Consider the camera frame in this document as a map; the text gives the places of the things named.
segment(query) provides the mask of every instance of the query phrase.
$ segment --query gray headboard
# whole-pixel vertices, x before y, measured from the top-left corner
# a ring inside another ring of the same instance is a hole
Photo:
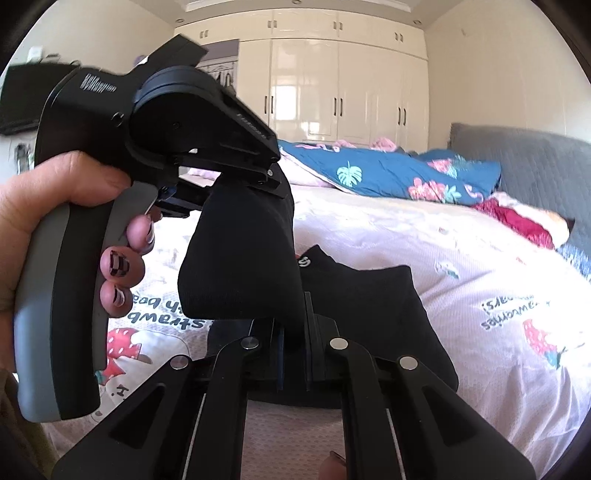
[[[501,190],[575,219],[569,243],[591,255],[591,144],[518,128],[453,124],[449,147],[466,159],[500,161]]]

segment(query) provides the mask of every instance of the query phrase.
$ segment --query blue pillowcase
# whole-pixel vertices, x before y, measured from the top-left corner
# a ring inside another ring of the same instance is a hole
[[[467,161],[451,150],[430,150],[410,157],[284,140],[279,140],[279,145],[333,184],[368,197],[474,205],[495,190],[501,177],[500,163]]]

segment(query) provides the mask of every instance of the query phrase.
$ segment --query brand logo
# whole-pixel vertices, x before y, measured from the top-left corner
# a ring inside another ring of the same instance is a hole
[[[87,90],[90,92],[95,93],[103,93],[103,92],[114,92],[117,90],[115,85],[111,85],[110,83],[102,82],[99,77],[89,73],[86,75],[86,78],[82,80],[82,84],[80,84],[80,88],[82,90]]]
[[[250,128],[252,128],[256,133],[258,133],[261,137],[266,139],[265,135],[263,135],[262,132],[257,127],[255,127],[250,120],[248,120],[248,118],[244,117],[244,115],[242,115],[241,113],[237,113],[236,116],[245,124],[247,124]]]

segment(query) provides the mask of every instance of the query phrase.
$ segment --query white wardrobe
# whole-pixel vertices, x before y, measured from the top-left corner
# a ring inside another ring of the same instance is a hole
[[[350,12],[289,8],[225,15],[177,29],[201,44],[240,39],[236,91],[289,141],[406,150],[428,141],[423,31]]]

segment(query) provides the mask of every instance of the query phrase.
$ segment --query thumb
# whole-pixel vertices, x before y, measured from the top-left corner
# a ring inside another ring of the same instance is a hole
[[[117,168],[84,152],[65,153],[11,178],[0,189],[0,222],[31,234],[39,221],[62,203],[101,205],[116,199],[130,185],[129,177]]]

